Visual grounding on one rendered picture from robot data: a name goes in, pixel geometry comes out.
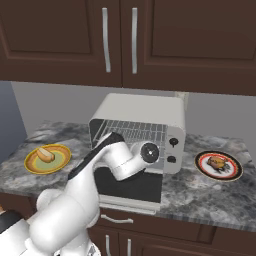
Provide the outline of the white toaster oven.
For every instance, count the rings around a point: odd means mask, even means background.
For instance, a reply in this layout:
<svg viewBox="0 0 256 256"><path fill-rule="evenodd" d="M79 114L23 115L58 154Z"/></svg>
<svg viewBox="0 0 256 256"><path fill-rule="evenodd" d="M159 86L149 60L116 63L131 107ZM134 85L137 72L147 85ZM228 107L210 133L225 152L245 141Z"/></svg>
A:
<svg viewBox="0 0 256 256"><path fill-rule="evenodd" d="M186 137L184 103L180 98L110 93L98 107L91 120L93 119L165 125L165 141L153 142L160 151L159 162L153 168L168 174L180 171ZM169 143L171 138L179 141L174 147ZM168 156L174 156L176 163L167 162Z"/></svg>

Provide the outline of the black glass toaster oven door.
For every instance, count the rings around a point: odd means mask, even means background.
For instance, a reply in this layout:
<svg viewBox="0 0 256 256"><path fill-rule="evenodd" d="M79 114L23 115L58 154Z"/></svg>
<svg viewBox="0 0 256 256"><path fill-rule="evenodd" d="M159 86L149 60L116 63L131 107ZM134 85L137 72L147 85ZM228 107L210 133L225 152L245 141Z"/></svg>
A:
<svg viewBox="0 0 256 256"><path fill-rule="evenodd" d="M107 167L98 168L95 182L99 196L107 195L161 204L163 171L147 168L138 174L117 181Z"/></svg>

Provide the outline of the hotdog bun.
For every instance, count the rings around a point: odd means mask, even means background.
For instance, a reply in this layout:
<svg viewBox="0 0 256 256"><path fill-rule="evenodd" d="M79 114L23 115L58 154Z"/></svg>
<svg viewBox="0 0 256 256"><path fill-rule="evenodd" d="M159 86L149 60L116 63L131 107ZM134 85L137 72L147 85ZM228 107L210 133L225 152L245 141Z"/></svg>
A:
<svg viewBox="0 0 256 256"><path fill-rule="evenodd" d="M36 153L38 157L45 163L50 163L55 160L55 155L45 148L40 147Z"/></svg>

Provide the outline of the brown chicken drumstick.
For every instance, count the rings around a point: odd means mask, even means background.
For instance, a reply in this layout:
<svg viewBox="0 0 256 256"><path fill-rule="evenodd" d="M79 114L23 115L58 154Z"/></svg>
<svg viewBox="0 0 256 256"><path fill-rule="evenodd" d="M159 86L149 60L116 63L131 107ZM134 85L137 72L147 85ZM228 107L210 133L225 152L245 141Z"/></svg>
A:
<svg viewBox="0 0 256 256"><path fill-rule="evenodd" d="M212 156L208 159L207 164L211 166L217 173L228 172L230 166L227 164L226 159Z"/></svg>

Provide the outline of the dark brown base cupboard door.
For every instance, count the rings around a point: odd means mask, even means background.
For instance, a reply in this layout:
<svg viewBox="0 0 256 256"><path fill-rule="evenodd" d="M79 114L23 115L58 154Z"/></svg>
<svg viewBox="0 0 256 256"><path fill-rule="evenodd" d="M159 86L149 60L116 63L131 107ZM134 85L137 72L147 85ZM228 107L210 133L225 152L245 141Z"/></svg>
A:
<svg viewBox="0 0 256 256"><path fill-rule="evenodd" d="M214 256L202 246L128 232L119 234L120 256L127 256L128 238L132 240L132 256Z"/></svg>
<svg viewBox="0 0 256 256"><path fill-rule="evenodd" d="M105 235L110 237L111 256L119 256L119 237L118 233L105 227L92 227L88 230L92 242L99 248L102 256L106 255Z"/></svg>

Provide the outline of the yellow green plate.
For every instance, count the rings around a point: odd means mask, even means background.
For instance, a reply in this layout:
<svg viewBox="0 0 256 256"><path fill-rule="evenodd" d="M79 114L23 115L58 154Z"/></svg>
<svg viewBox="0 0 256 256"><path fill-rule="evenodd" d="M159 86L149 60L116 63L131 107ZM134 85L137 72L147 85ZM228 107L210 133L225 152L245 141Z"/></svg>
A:
<svg viewBox="0 0 256 256"><path fill-rule="evenodd" d="M50 163L43 162L36 151L45 148L55 155L55 160ZM62 144L47 144L32 150L24 160L24 167L33 174L51 174L65 167L72 156L70 149Z"/></svg>

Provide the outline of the dark brown drawer front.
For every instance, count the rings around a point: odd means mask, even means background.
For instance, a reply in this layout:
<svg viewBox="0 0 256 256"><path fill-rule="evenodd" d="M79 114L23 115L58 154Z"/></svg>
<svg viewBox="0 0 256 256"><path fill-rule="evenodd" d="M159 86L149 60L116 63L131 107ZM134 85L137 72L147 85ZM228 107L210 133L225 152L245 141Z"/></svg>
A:
<svg viewBox="0 0 256 256"><path fill-rule="evenodd" d="M256 256L256 232L201 224L197 242L213 249Z"/></svg>
<svg viewBox="0 0 256 256"><path fill-rule="evenodd" d="M112 227L116 229L133 232L158 235L163 237L196 241L200 229L199 224L183 222L179 220L167 219L151 215L136 214L112 209L101 209L101 214L114 219L133 219L133 224L116 224L105 219L101 215L97 222L100 226Z"/></svg>
<svg viewBox="0 0 256 256"><path fill-rule="evenodd" d="M16 210L28 219L36 212L35 199L32 197L0 192L0 206L4 210Z"/></svg>

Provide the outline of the black red rimmed plate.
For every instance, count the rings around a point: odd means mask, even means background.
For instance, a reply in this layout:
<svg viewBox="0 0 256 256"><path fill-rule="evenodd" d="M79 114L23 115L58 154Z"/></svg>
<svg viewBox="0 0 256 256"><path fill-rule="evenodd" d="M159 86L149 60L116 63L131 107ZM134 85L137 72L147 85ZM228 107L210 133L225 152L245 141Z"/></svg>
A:
<svg viewBox="0 0 256 256"><path fill-rule="evenodd" d="M217 173L207 164L208 159L212 156L226 159L230 170L228 172ZM221 151L202 151L198 153L194 158L194 165L201 174L220 182L232 182L238 180L243 175L243 167L240 162L230 154Z"/></svg>

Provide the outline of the dark brown wall cupboard door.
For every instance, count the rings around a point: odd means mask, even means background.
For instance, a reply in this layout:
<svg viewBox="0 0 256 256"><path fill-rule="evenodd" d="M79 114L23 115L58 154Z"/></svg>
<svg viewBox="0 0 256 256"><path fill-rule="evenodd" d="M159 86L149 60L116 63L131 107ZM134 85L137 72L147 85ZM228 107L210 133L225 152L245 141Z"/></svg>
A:
<svg viewBox="0 0 256 256"><path fill-rule="evenodd" d="M256 0L120 0L120 18L124 87L256 96Z"/></svg>
<svg viewBox="0 0 256 256"><path fill-rule="evenodd" d="M120 87L120 0L0 0L0 80Z"/></svg>

